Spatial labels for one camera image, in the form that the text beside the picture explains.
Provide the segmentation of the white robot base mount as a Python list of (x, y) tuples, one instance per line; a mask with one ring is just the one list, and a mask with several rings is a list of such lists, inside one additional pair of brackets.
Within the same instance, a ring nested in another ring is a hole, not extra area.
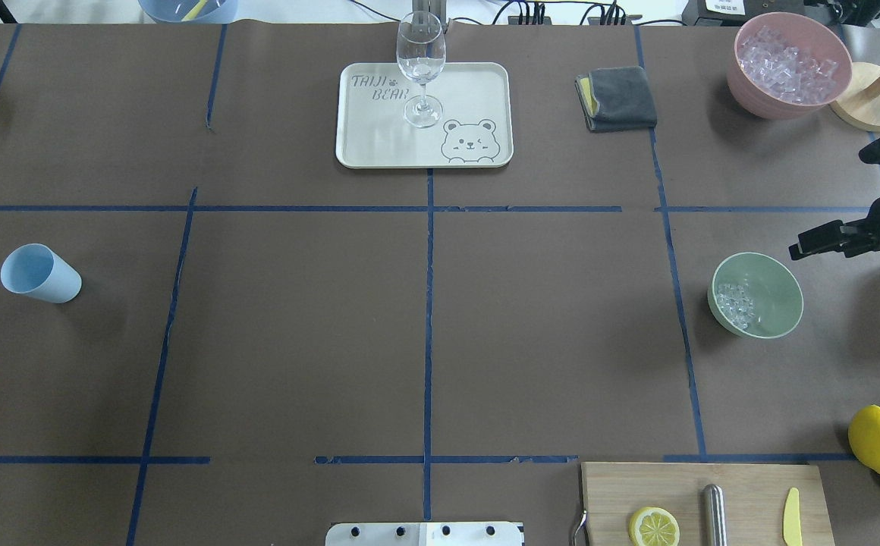
[(325, 545), (524, 545), (519, 522), (340, 522)]

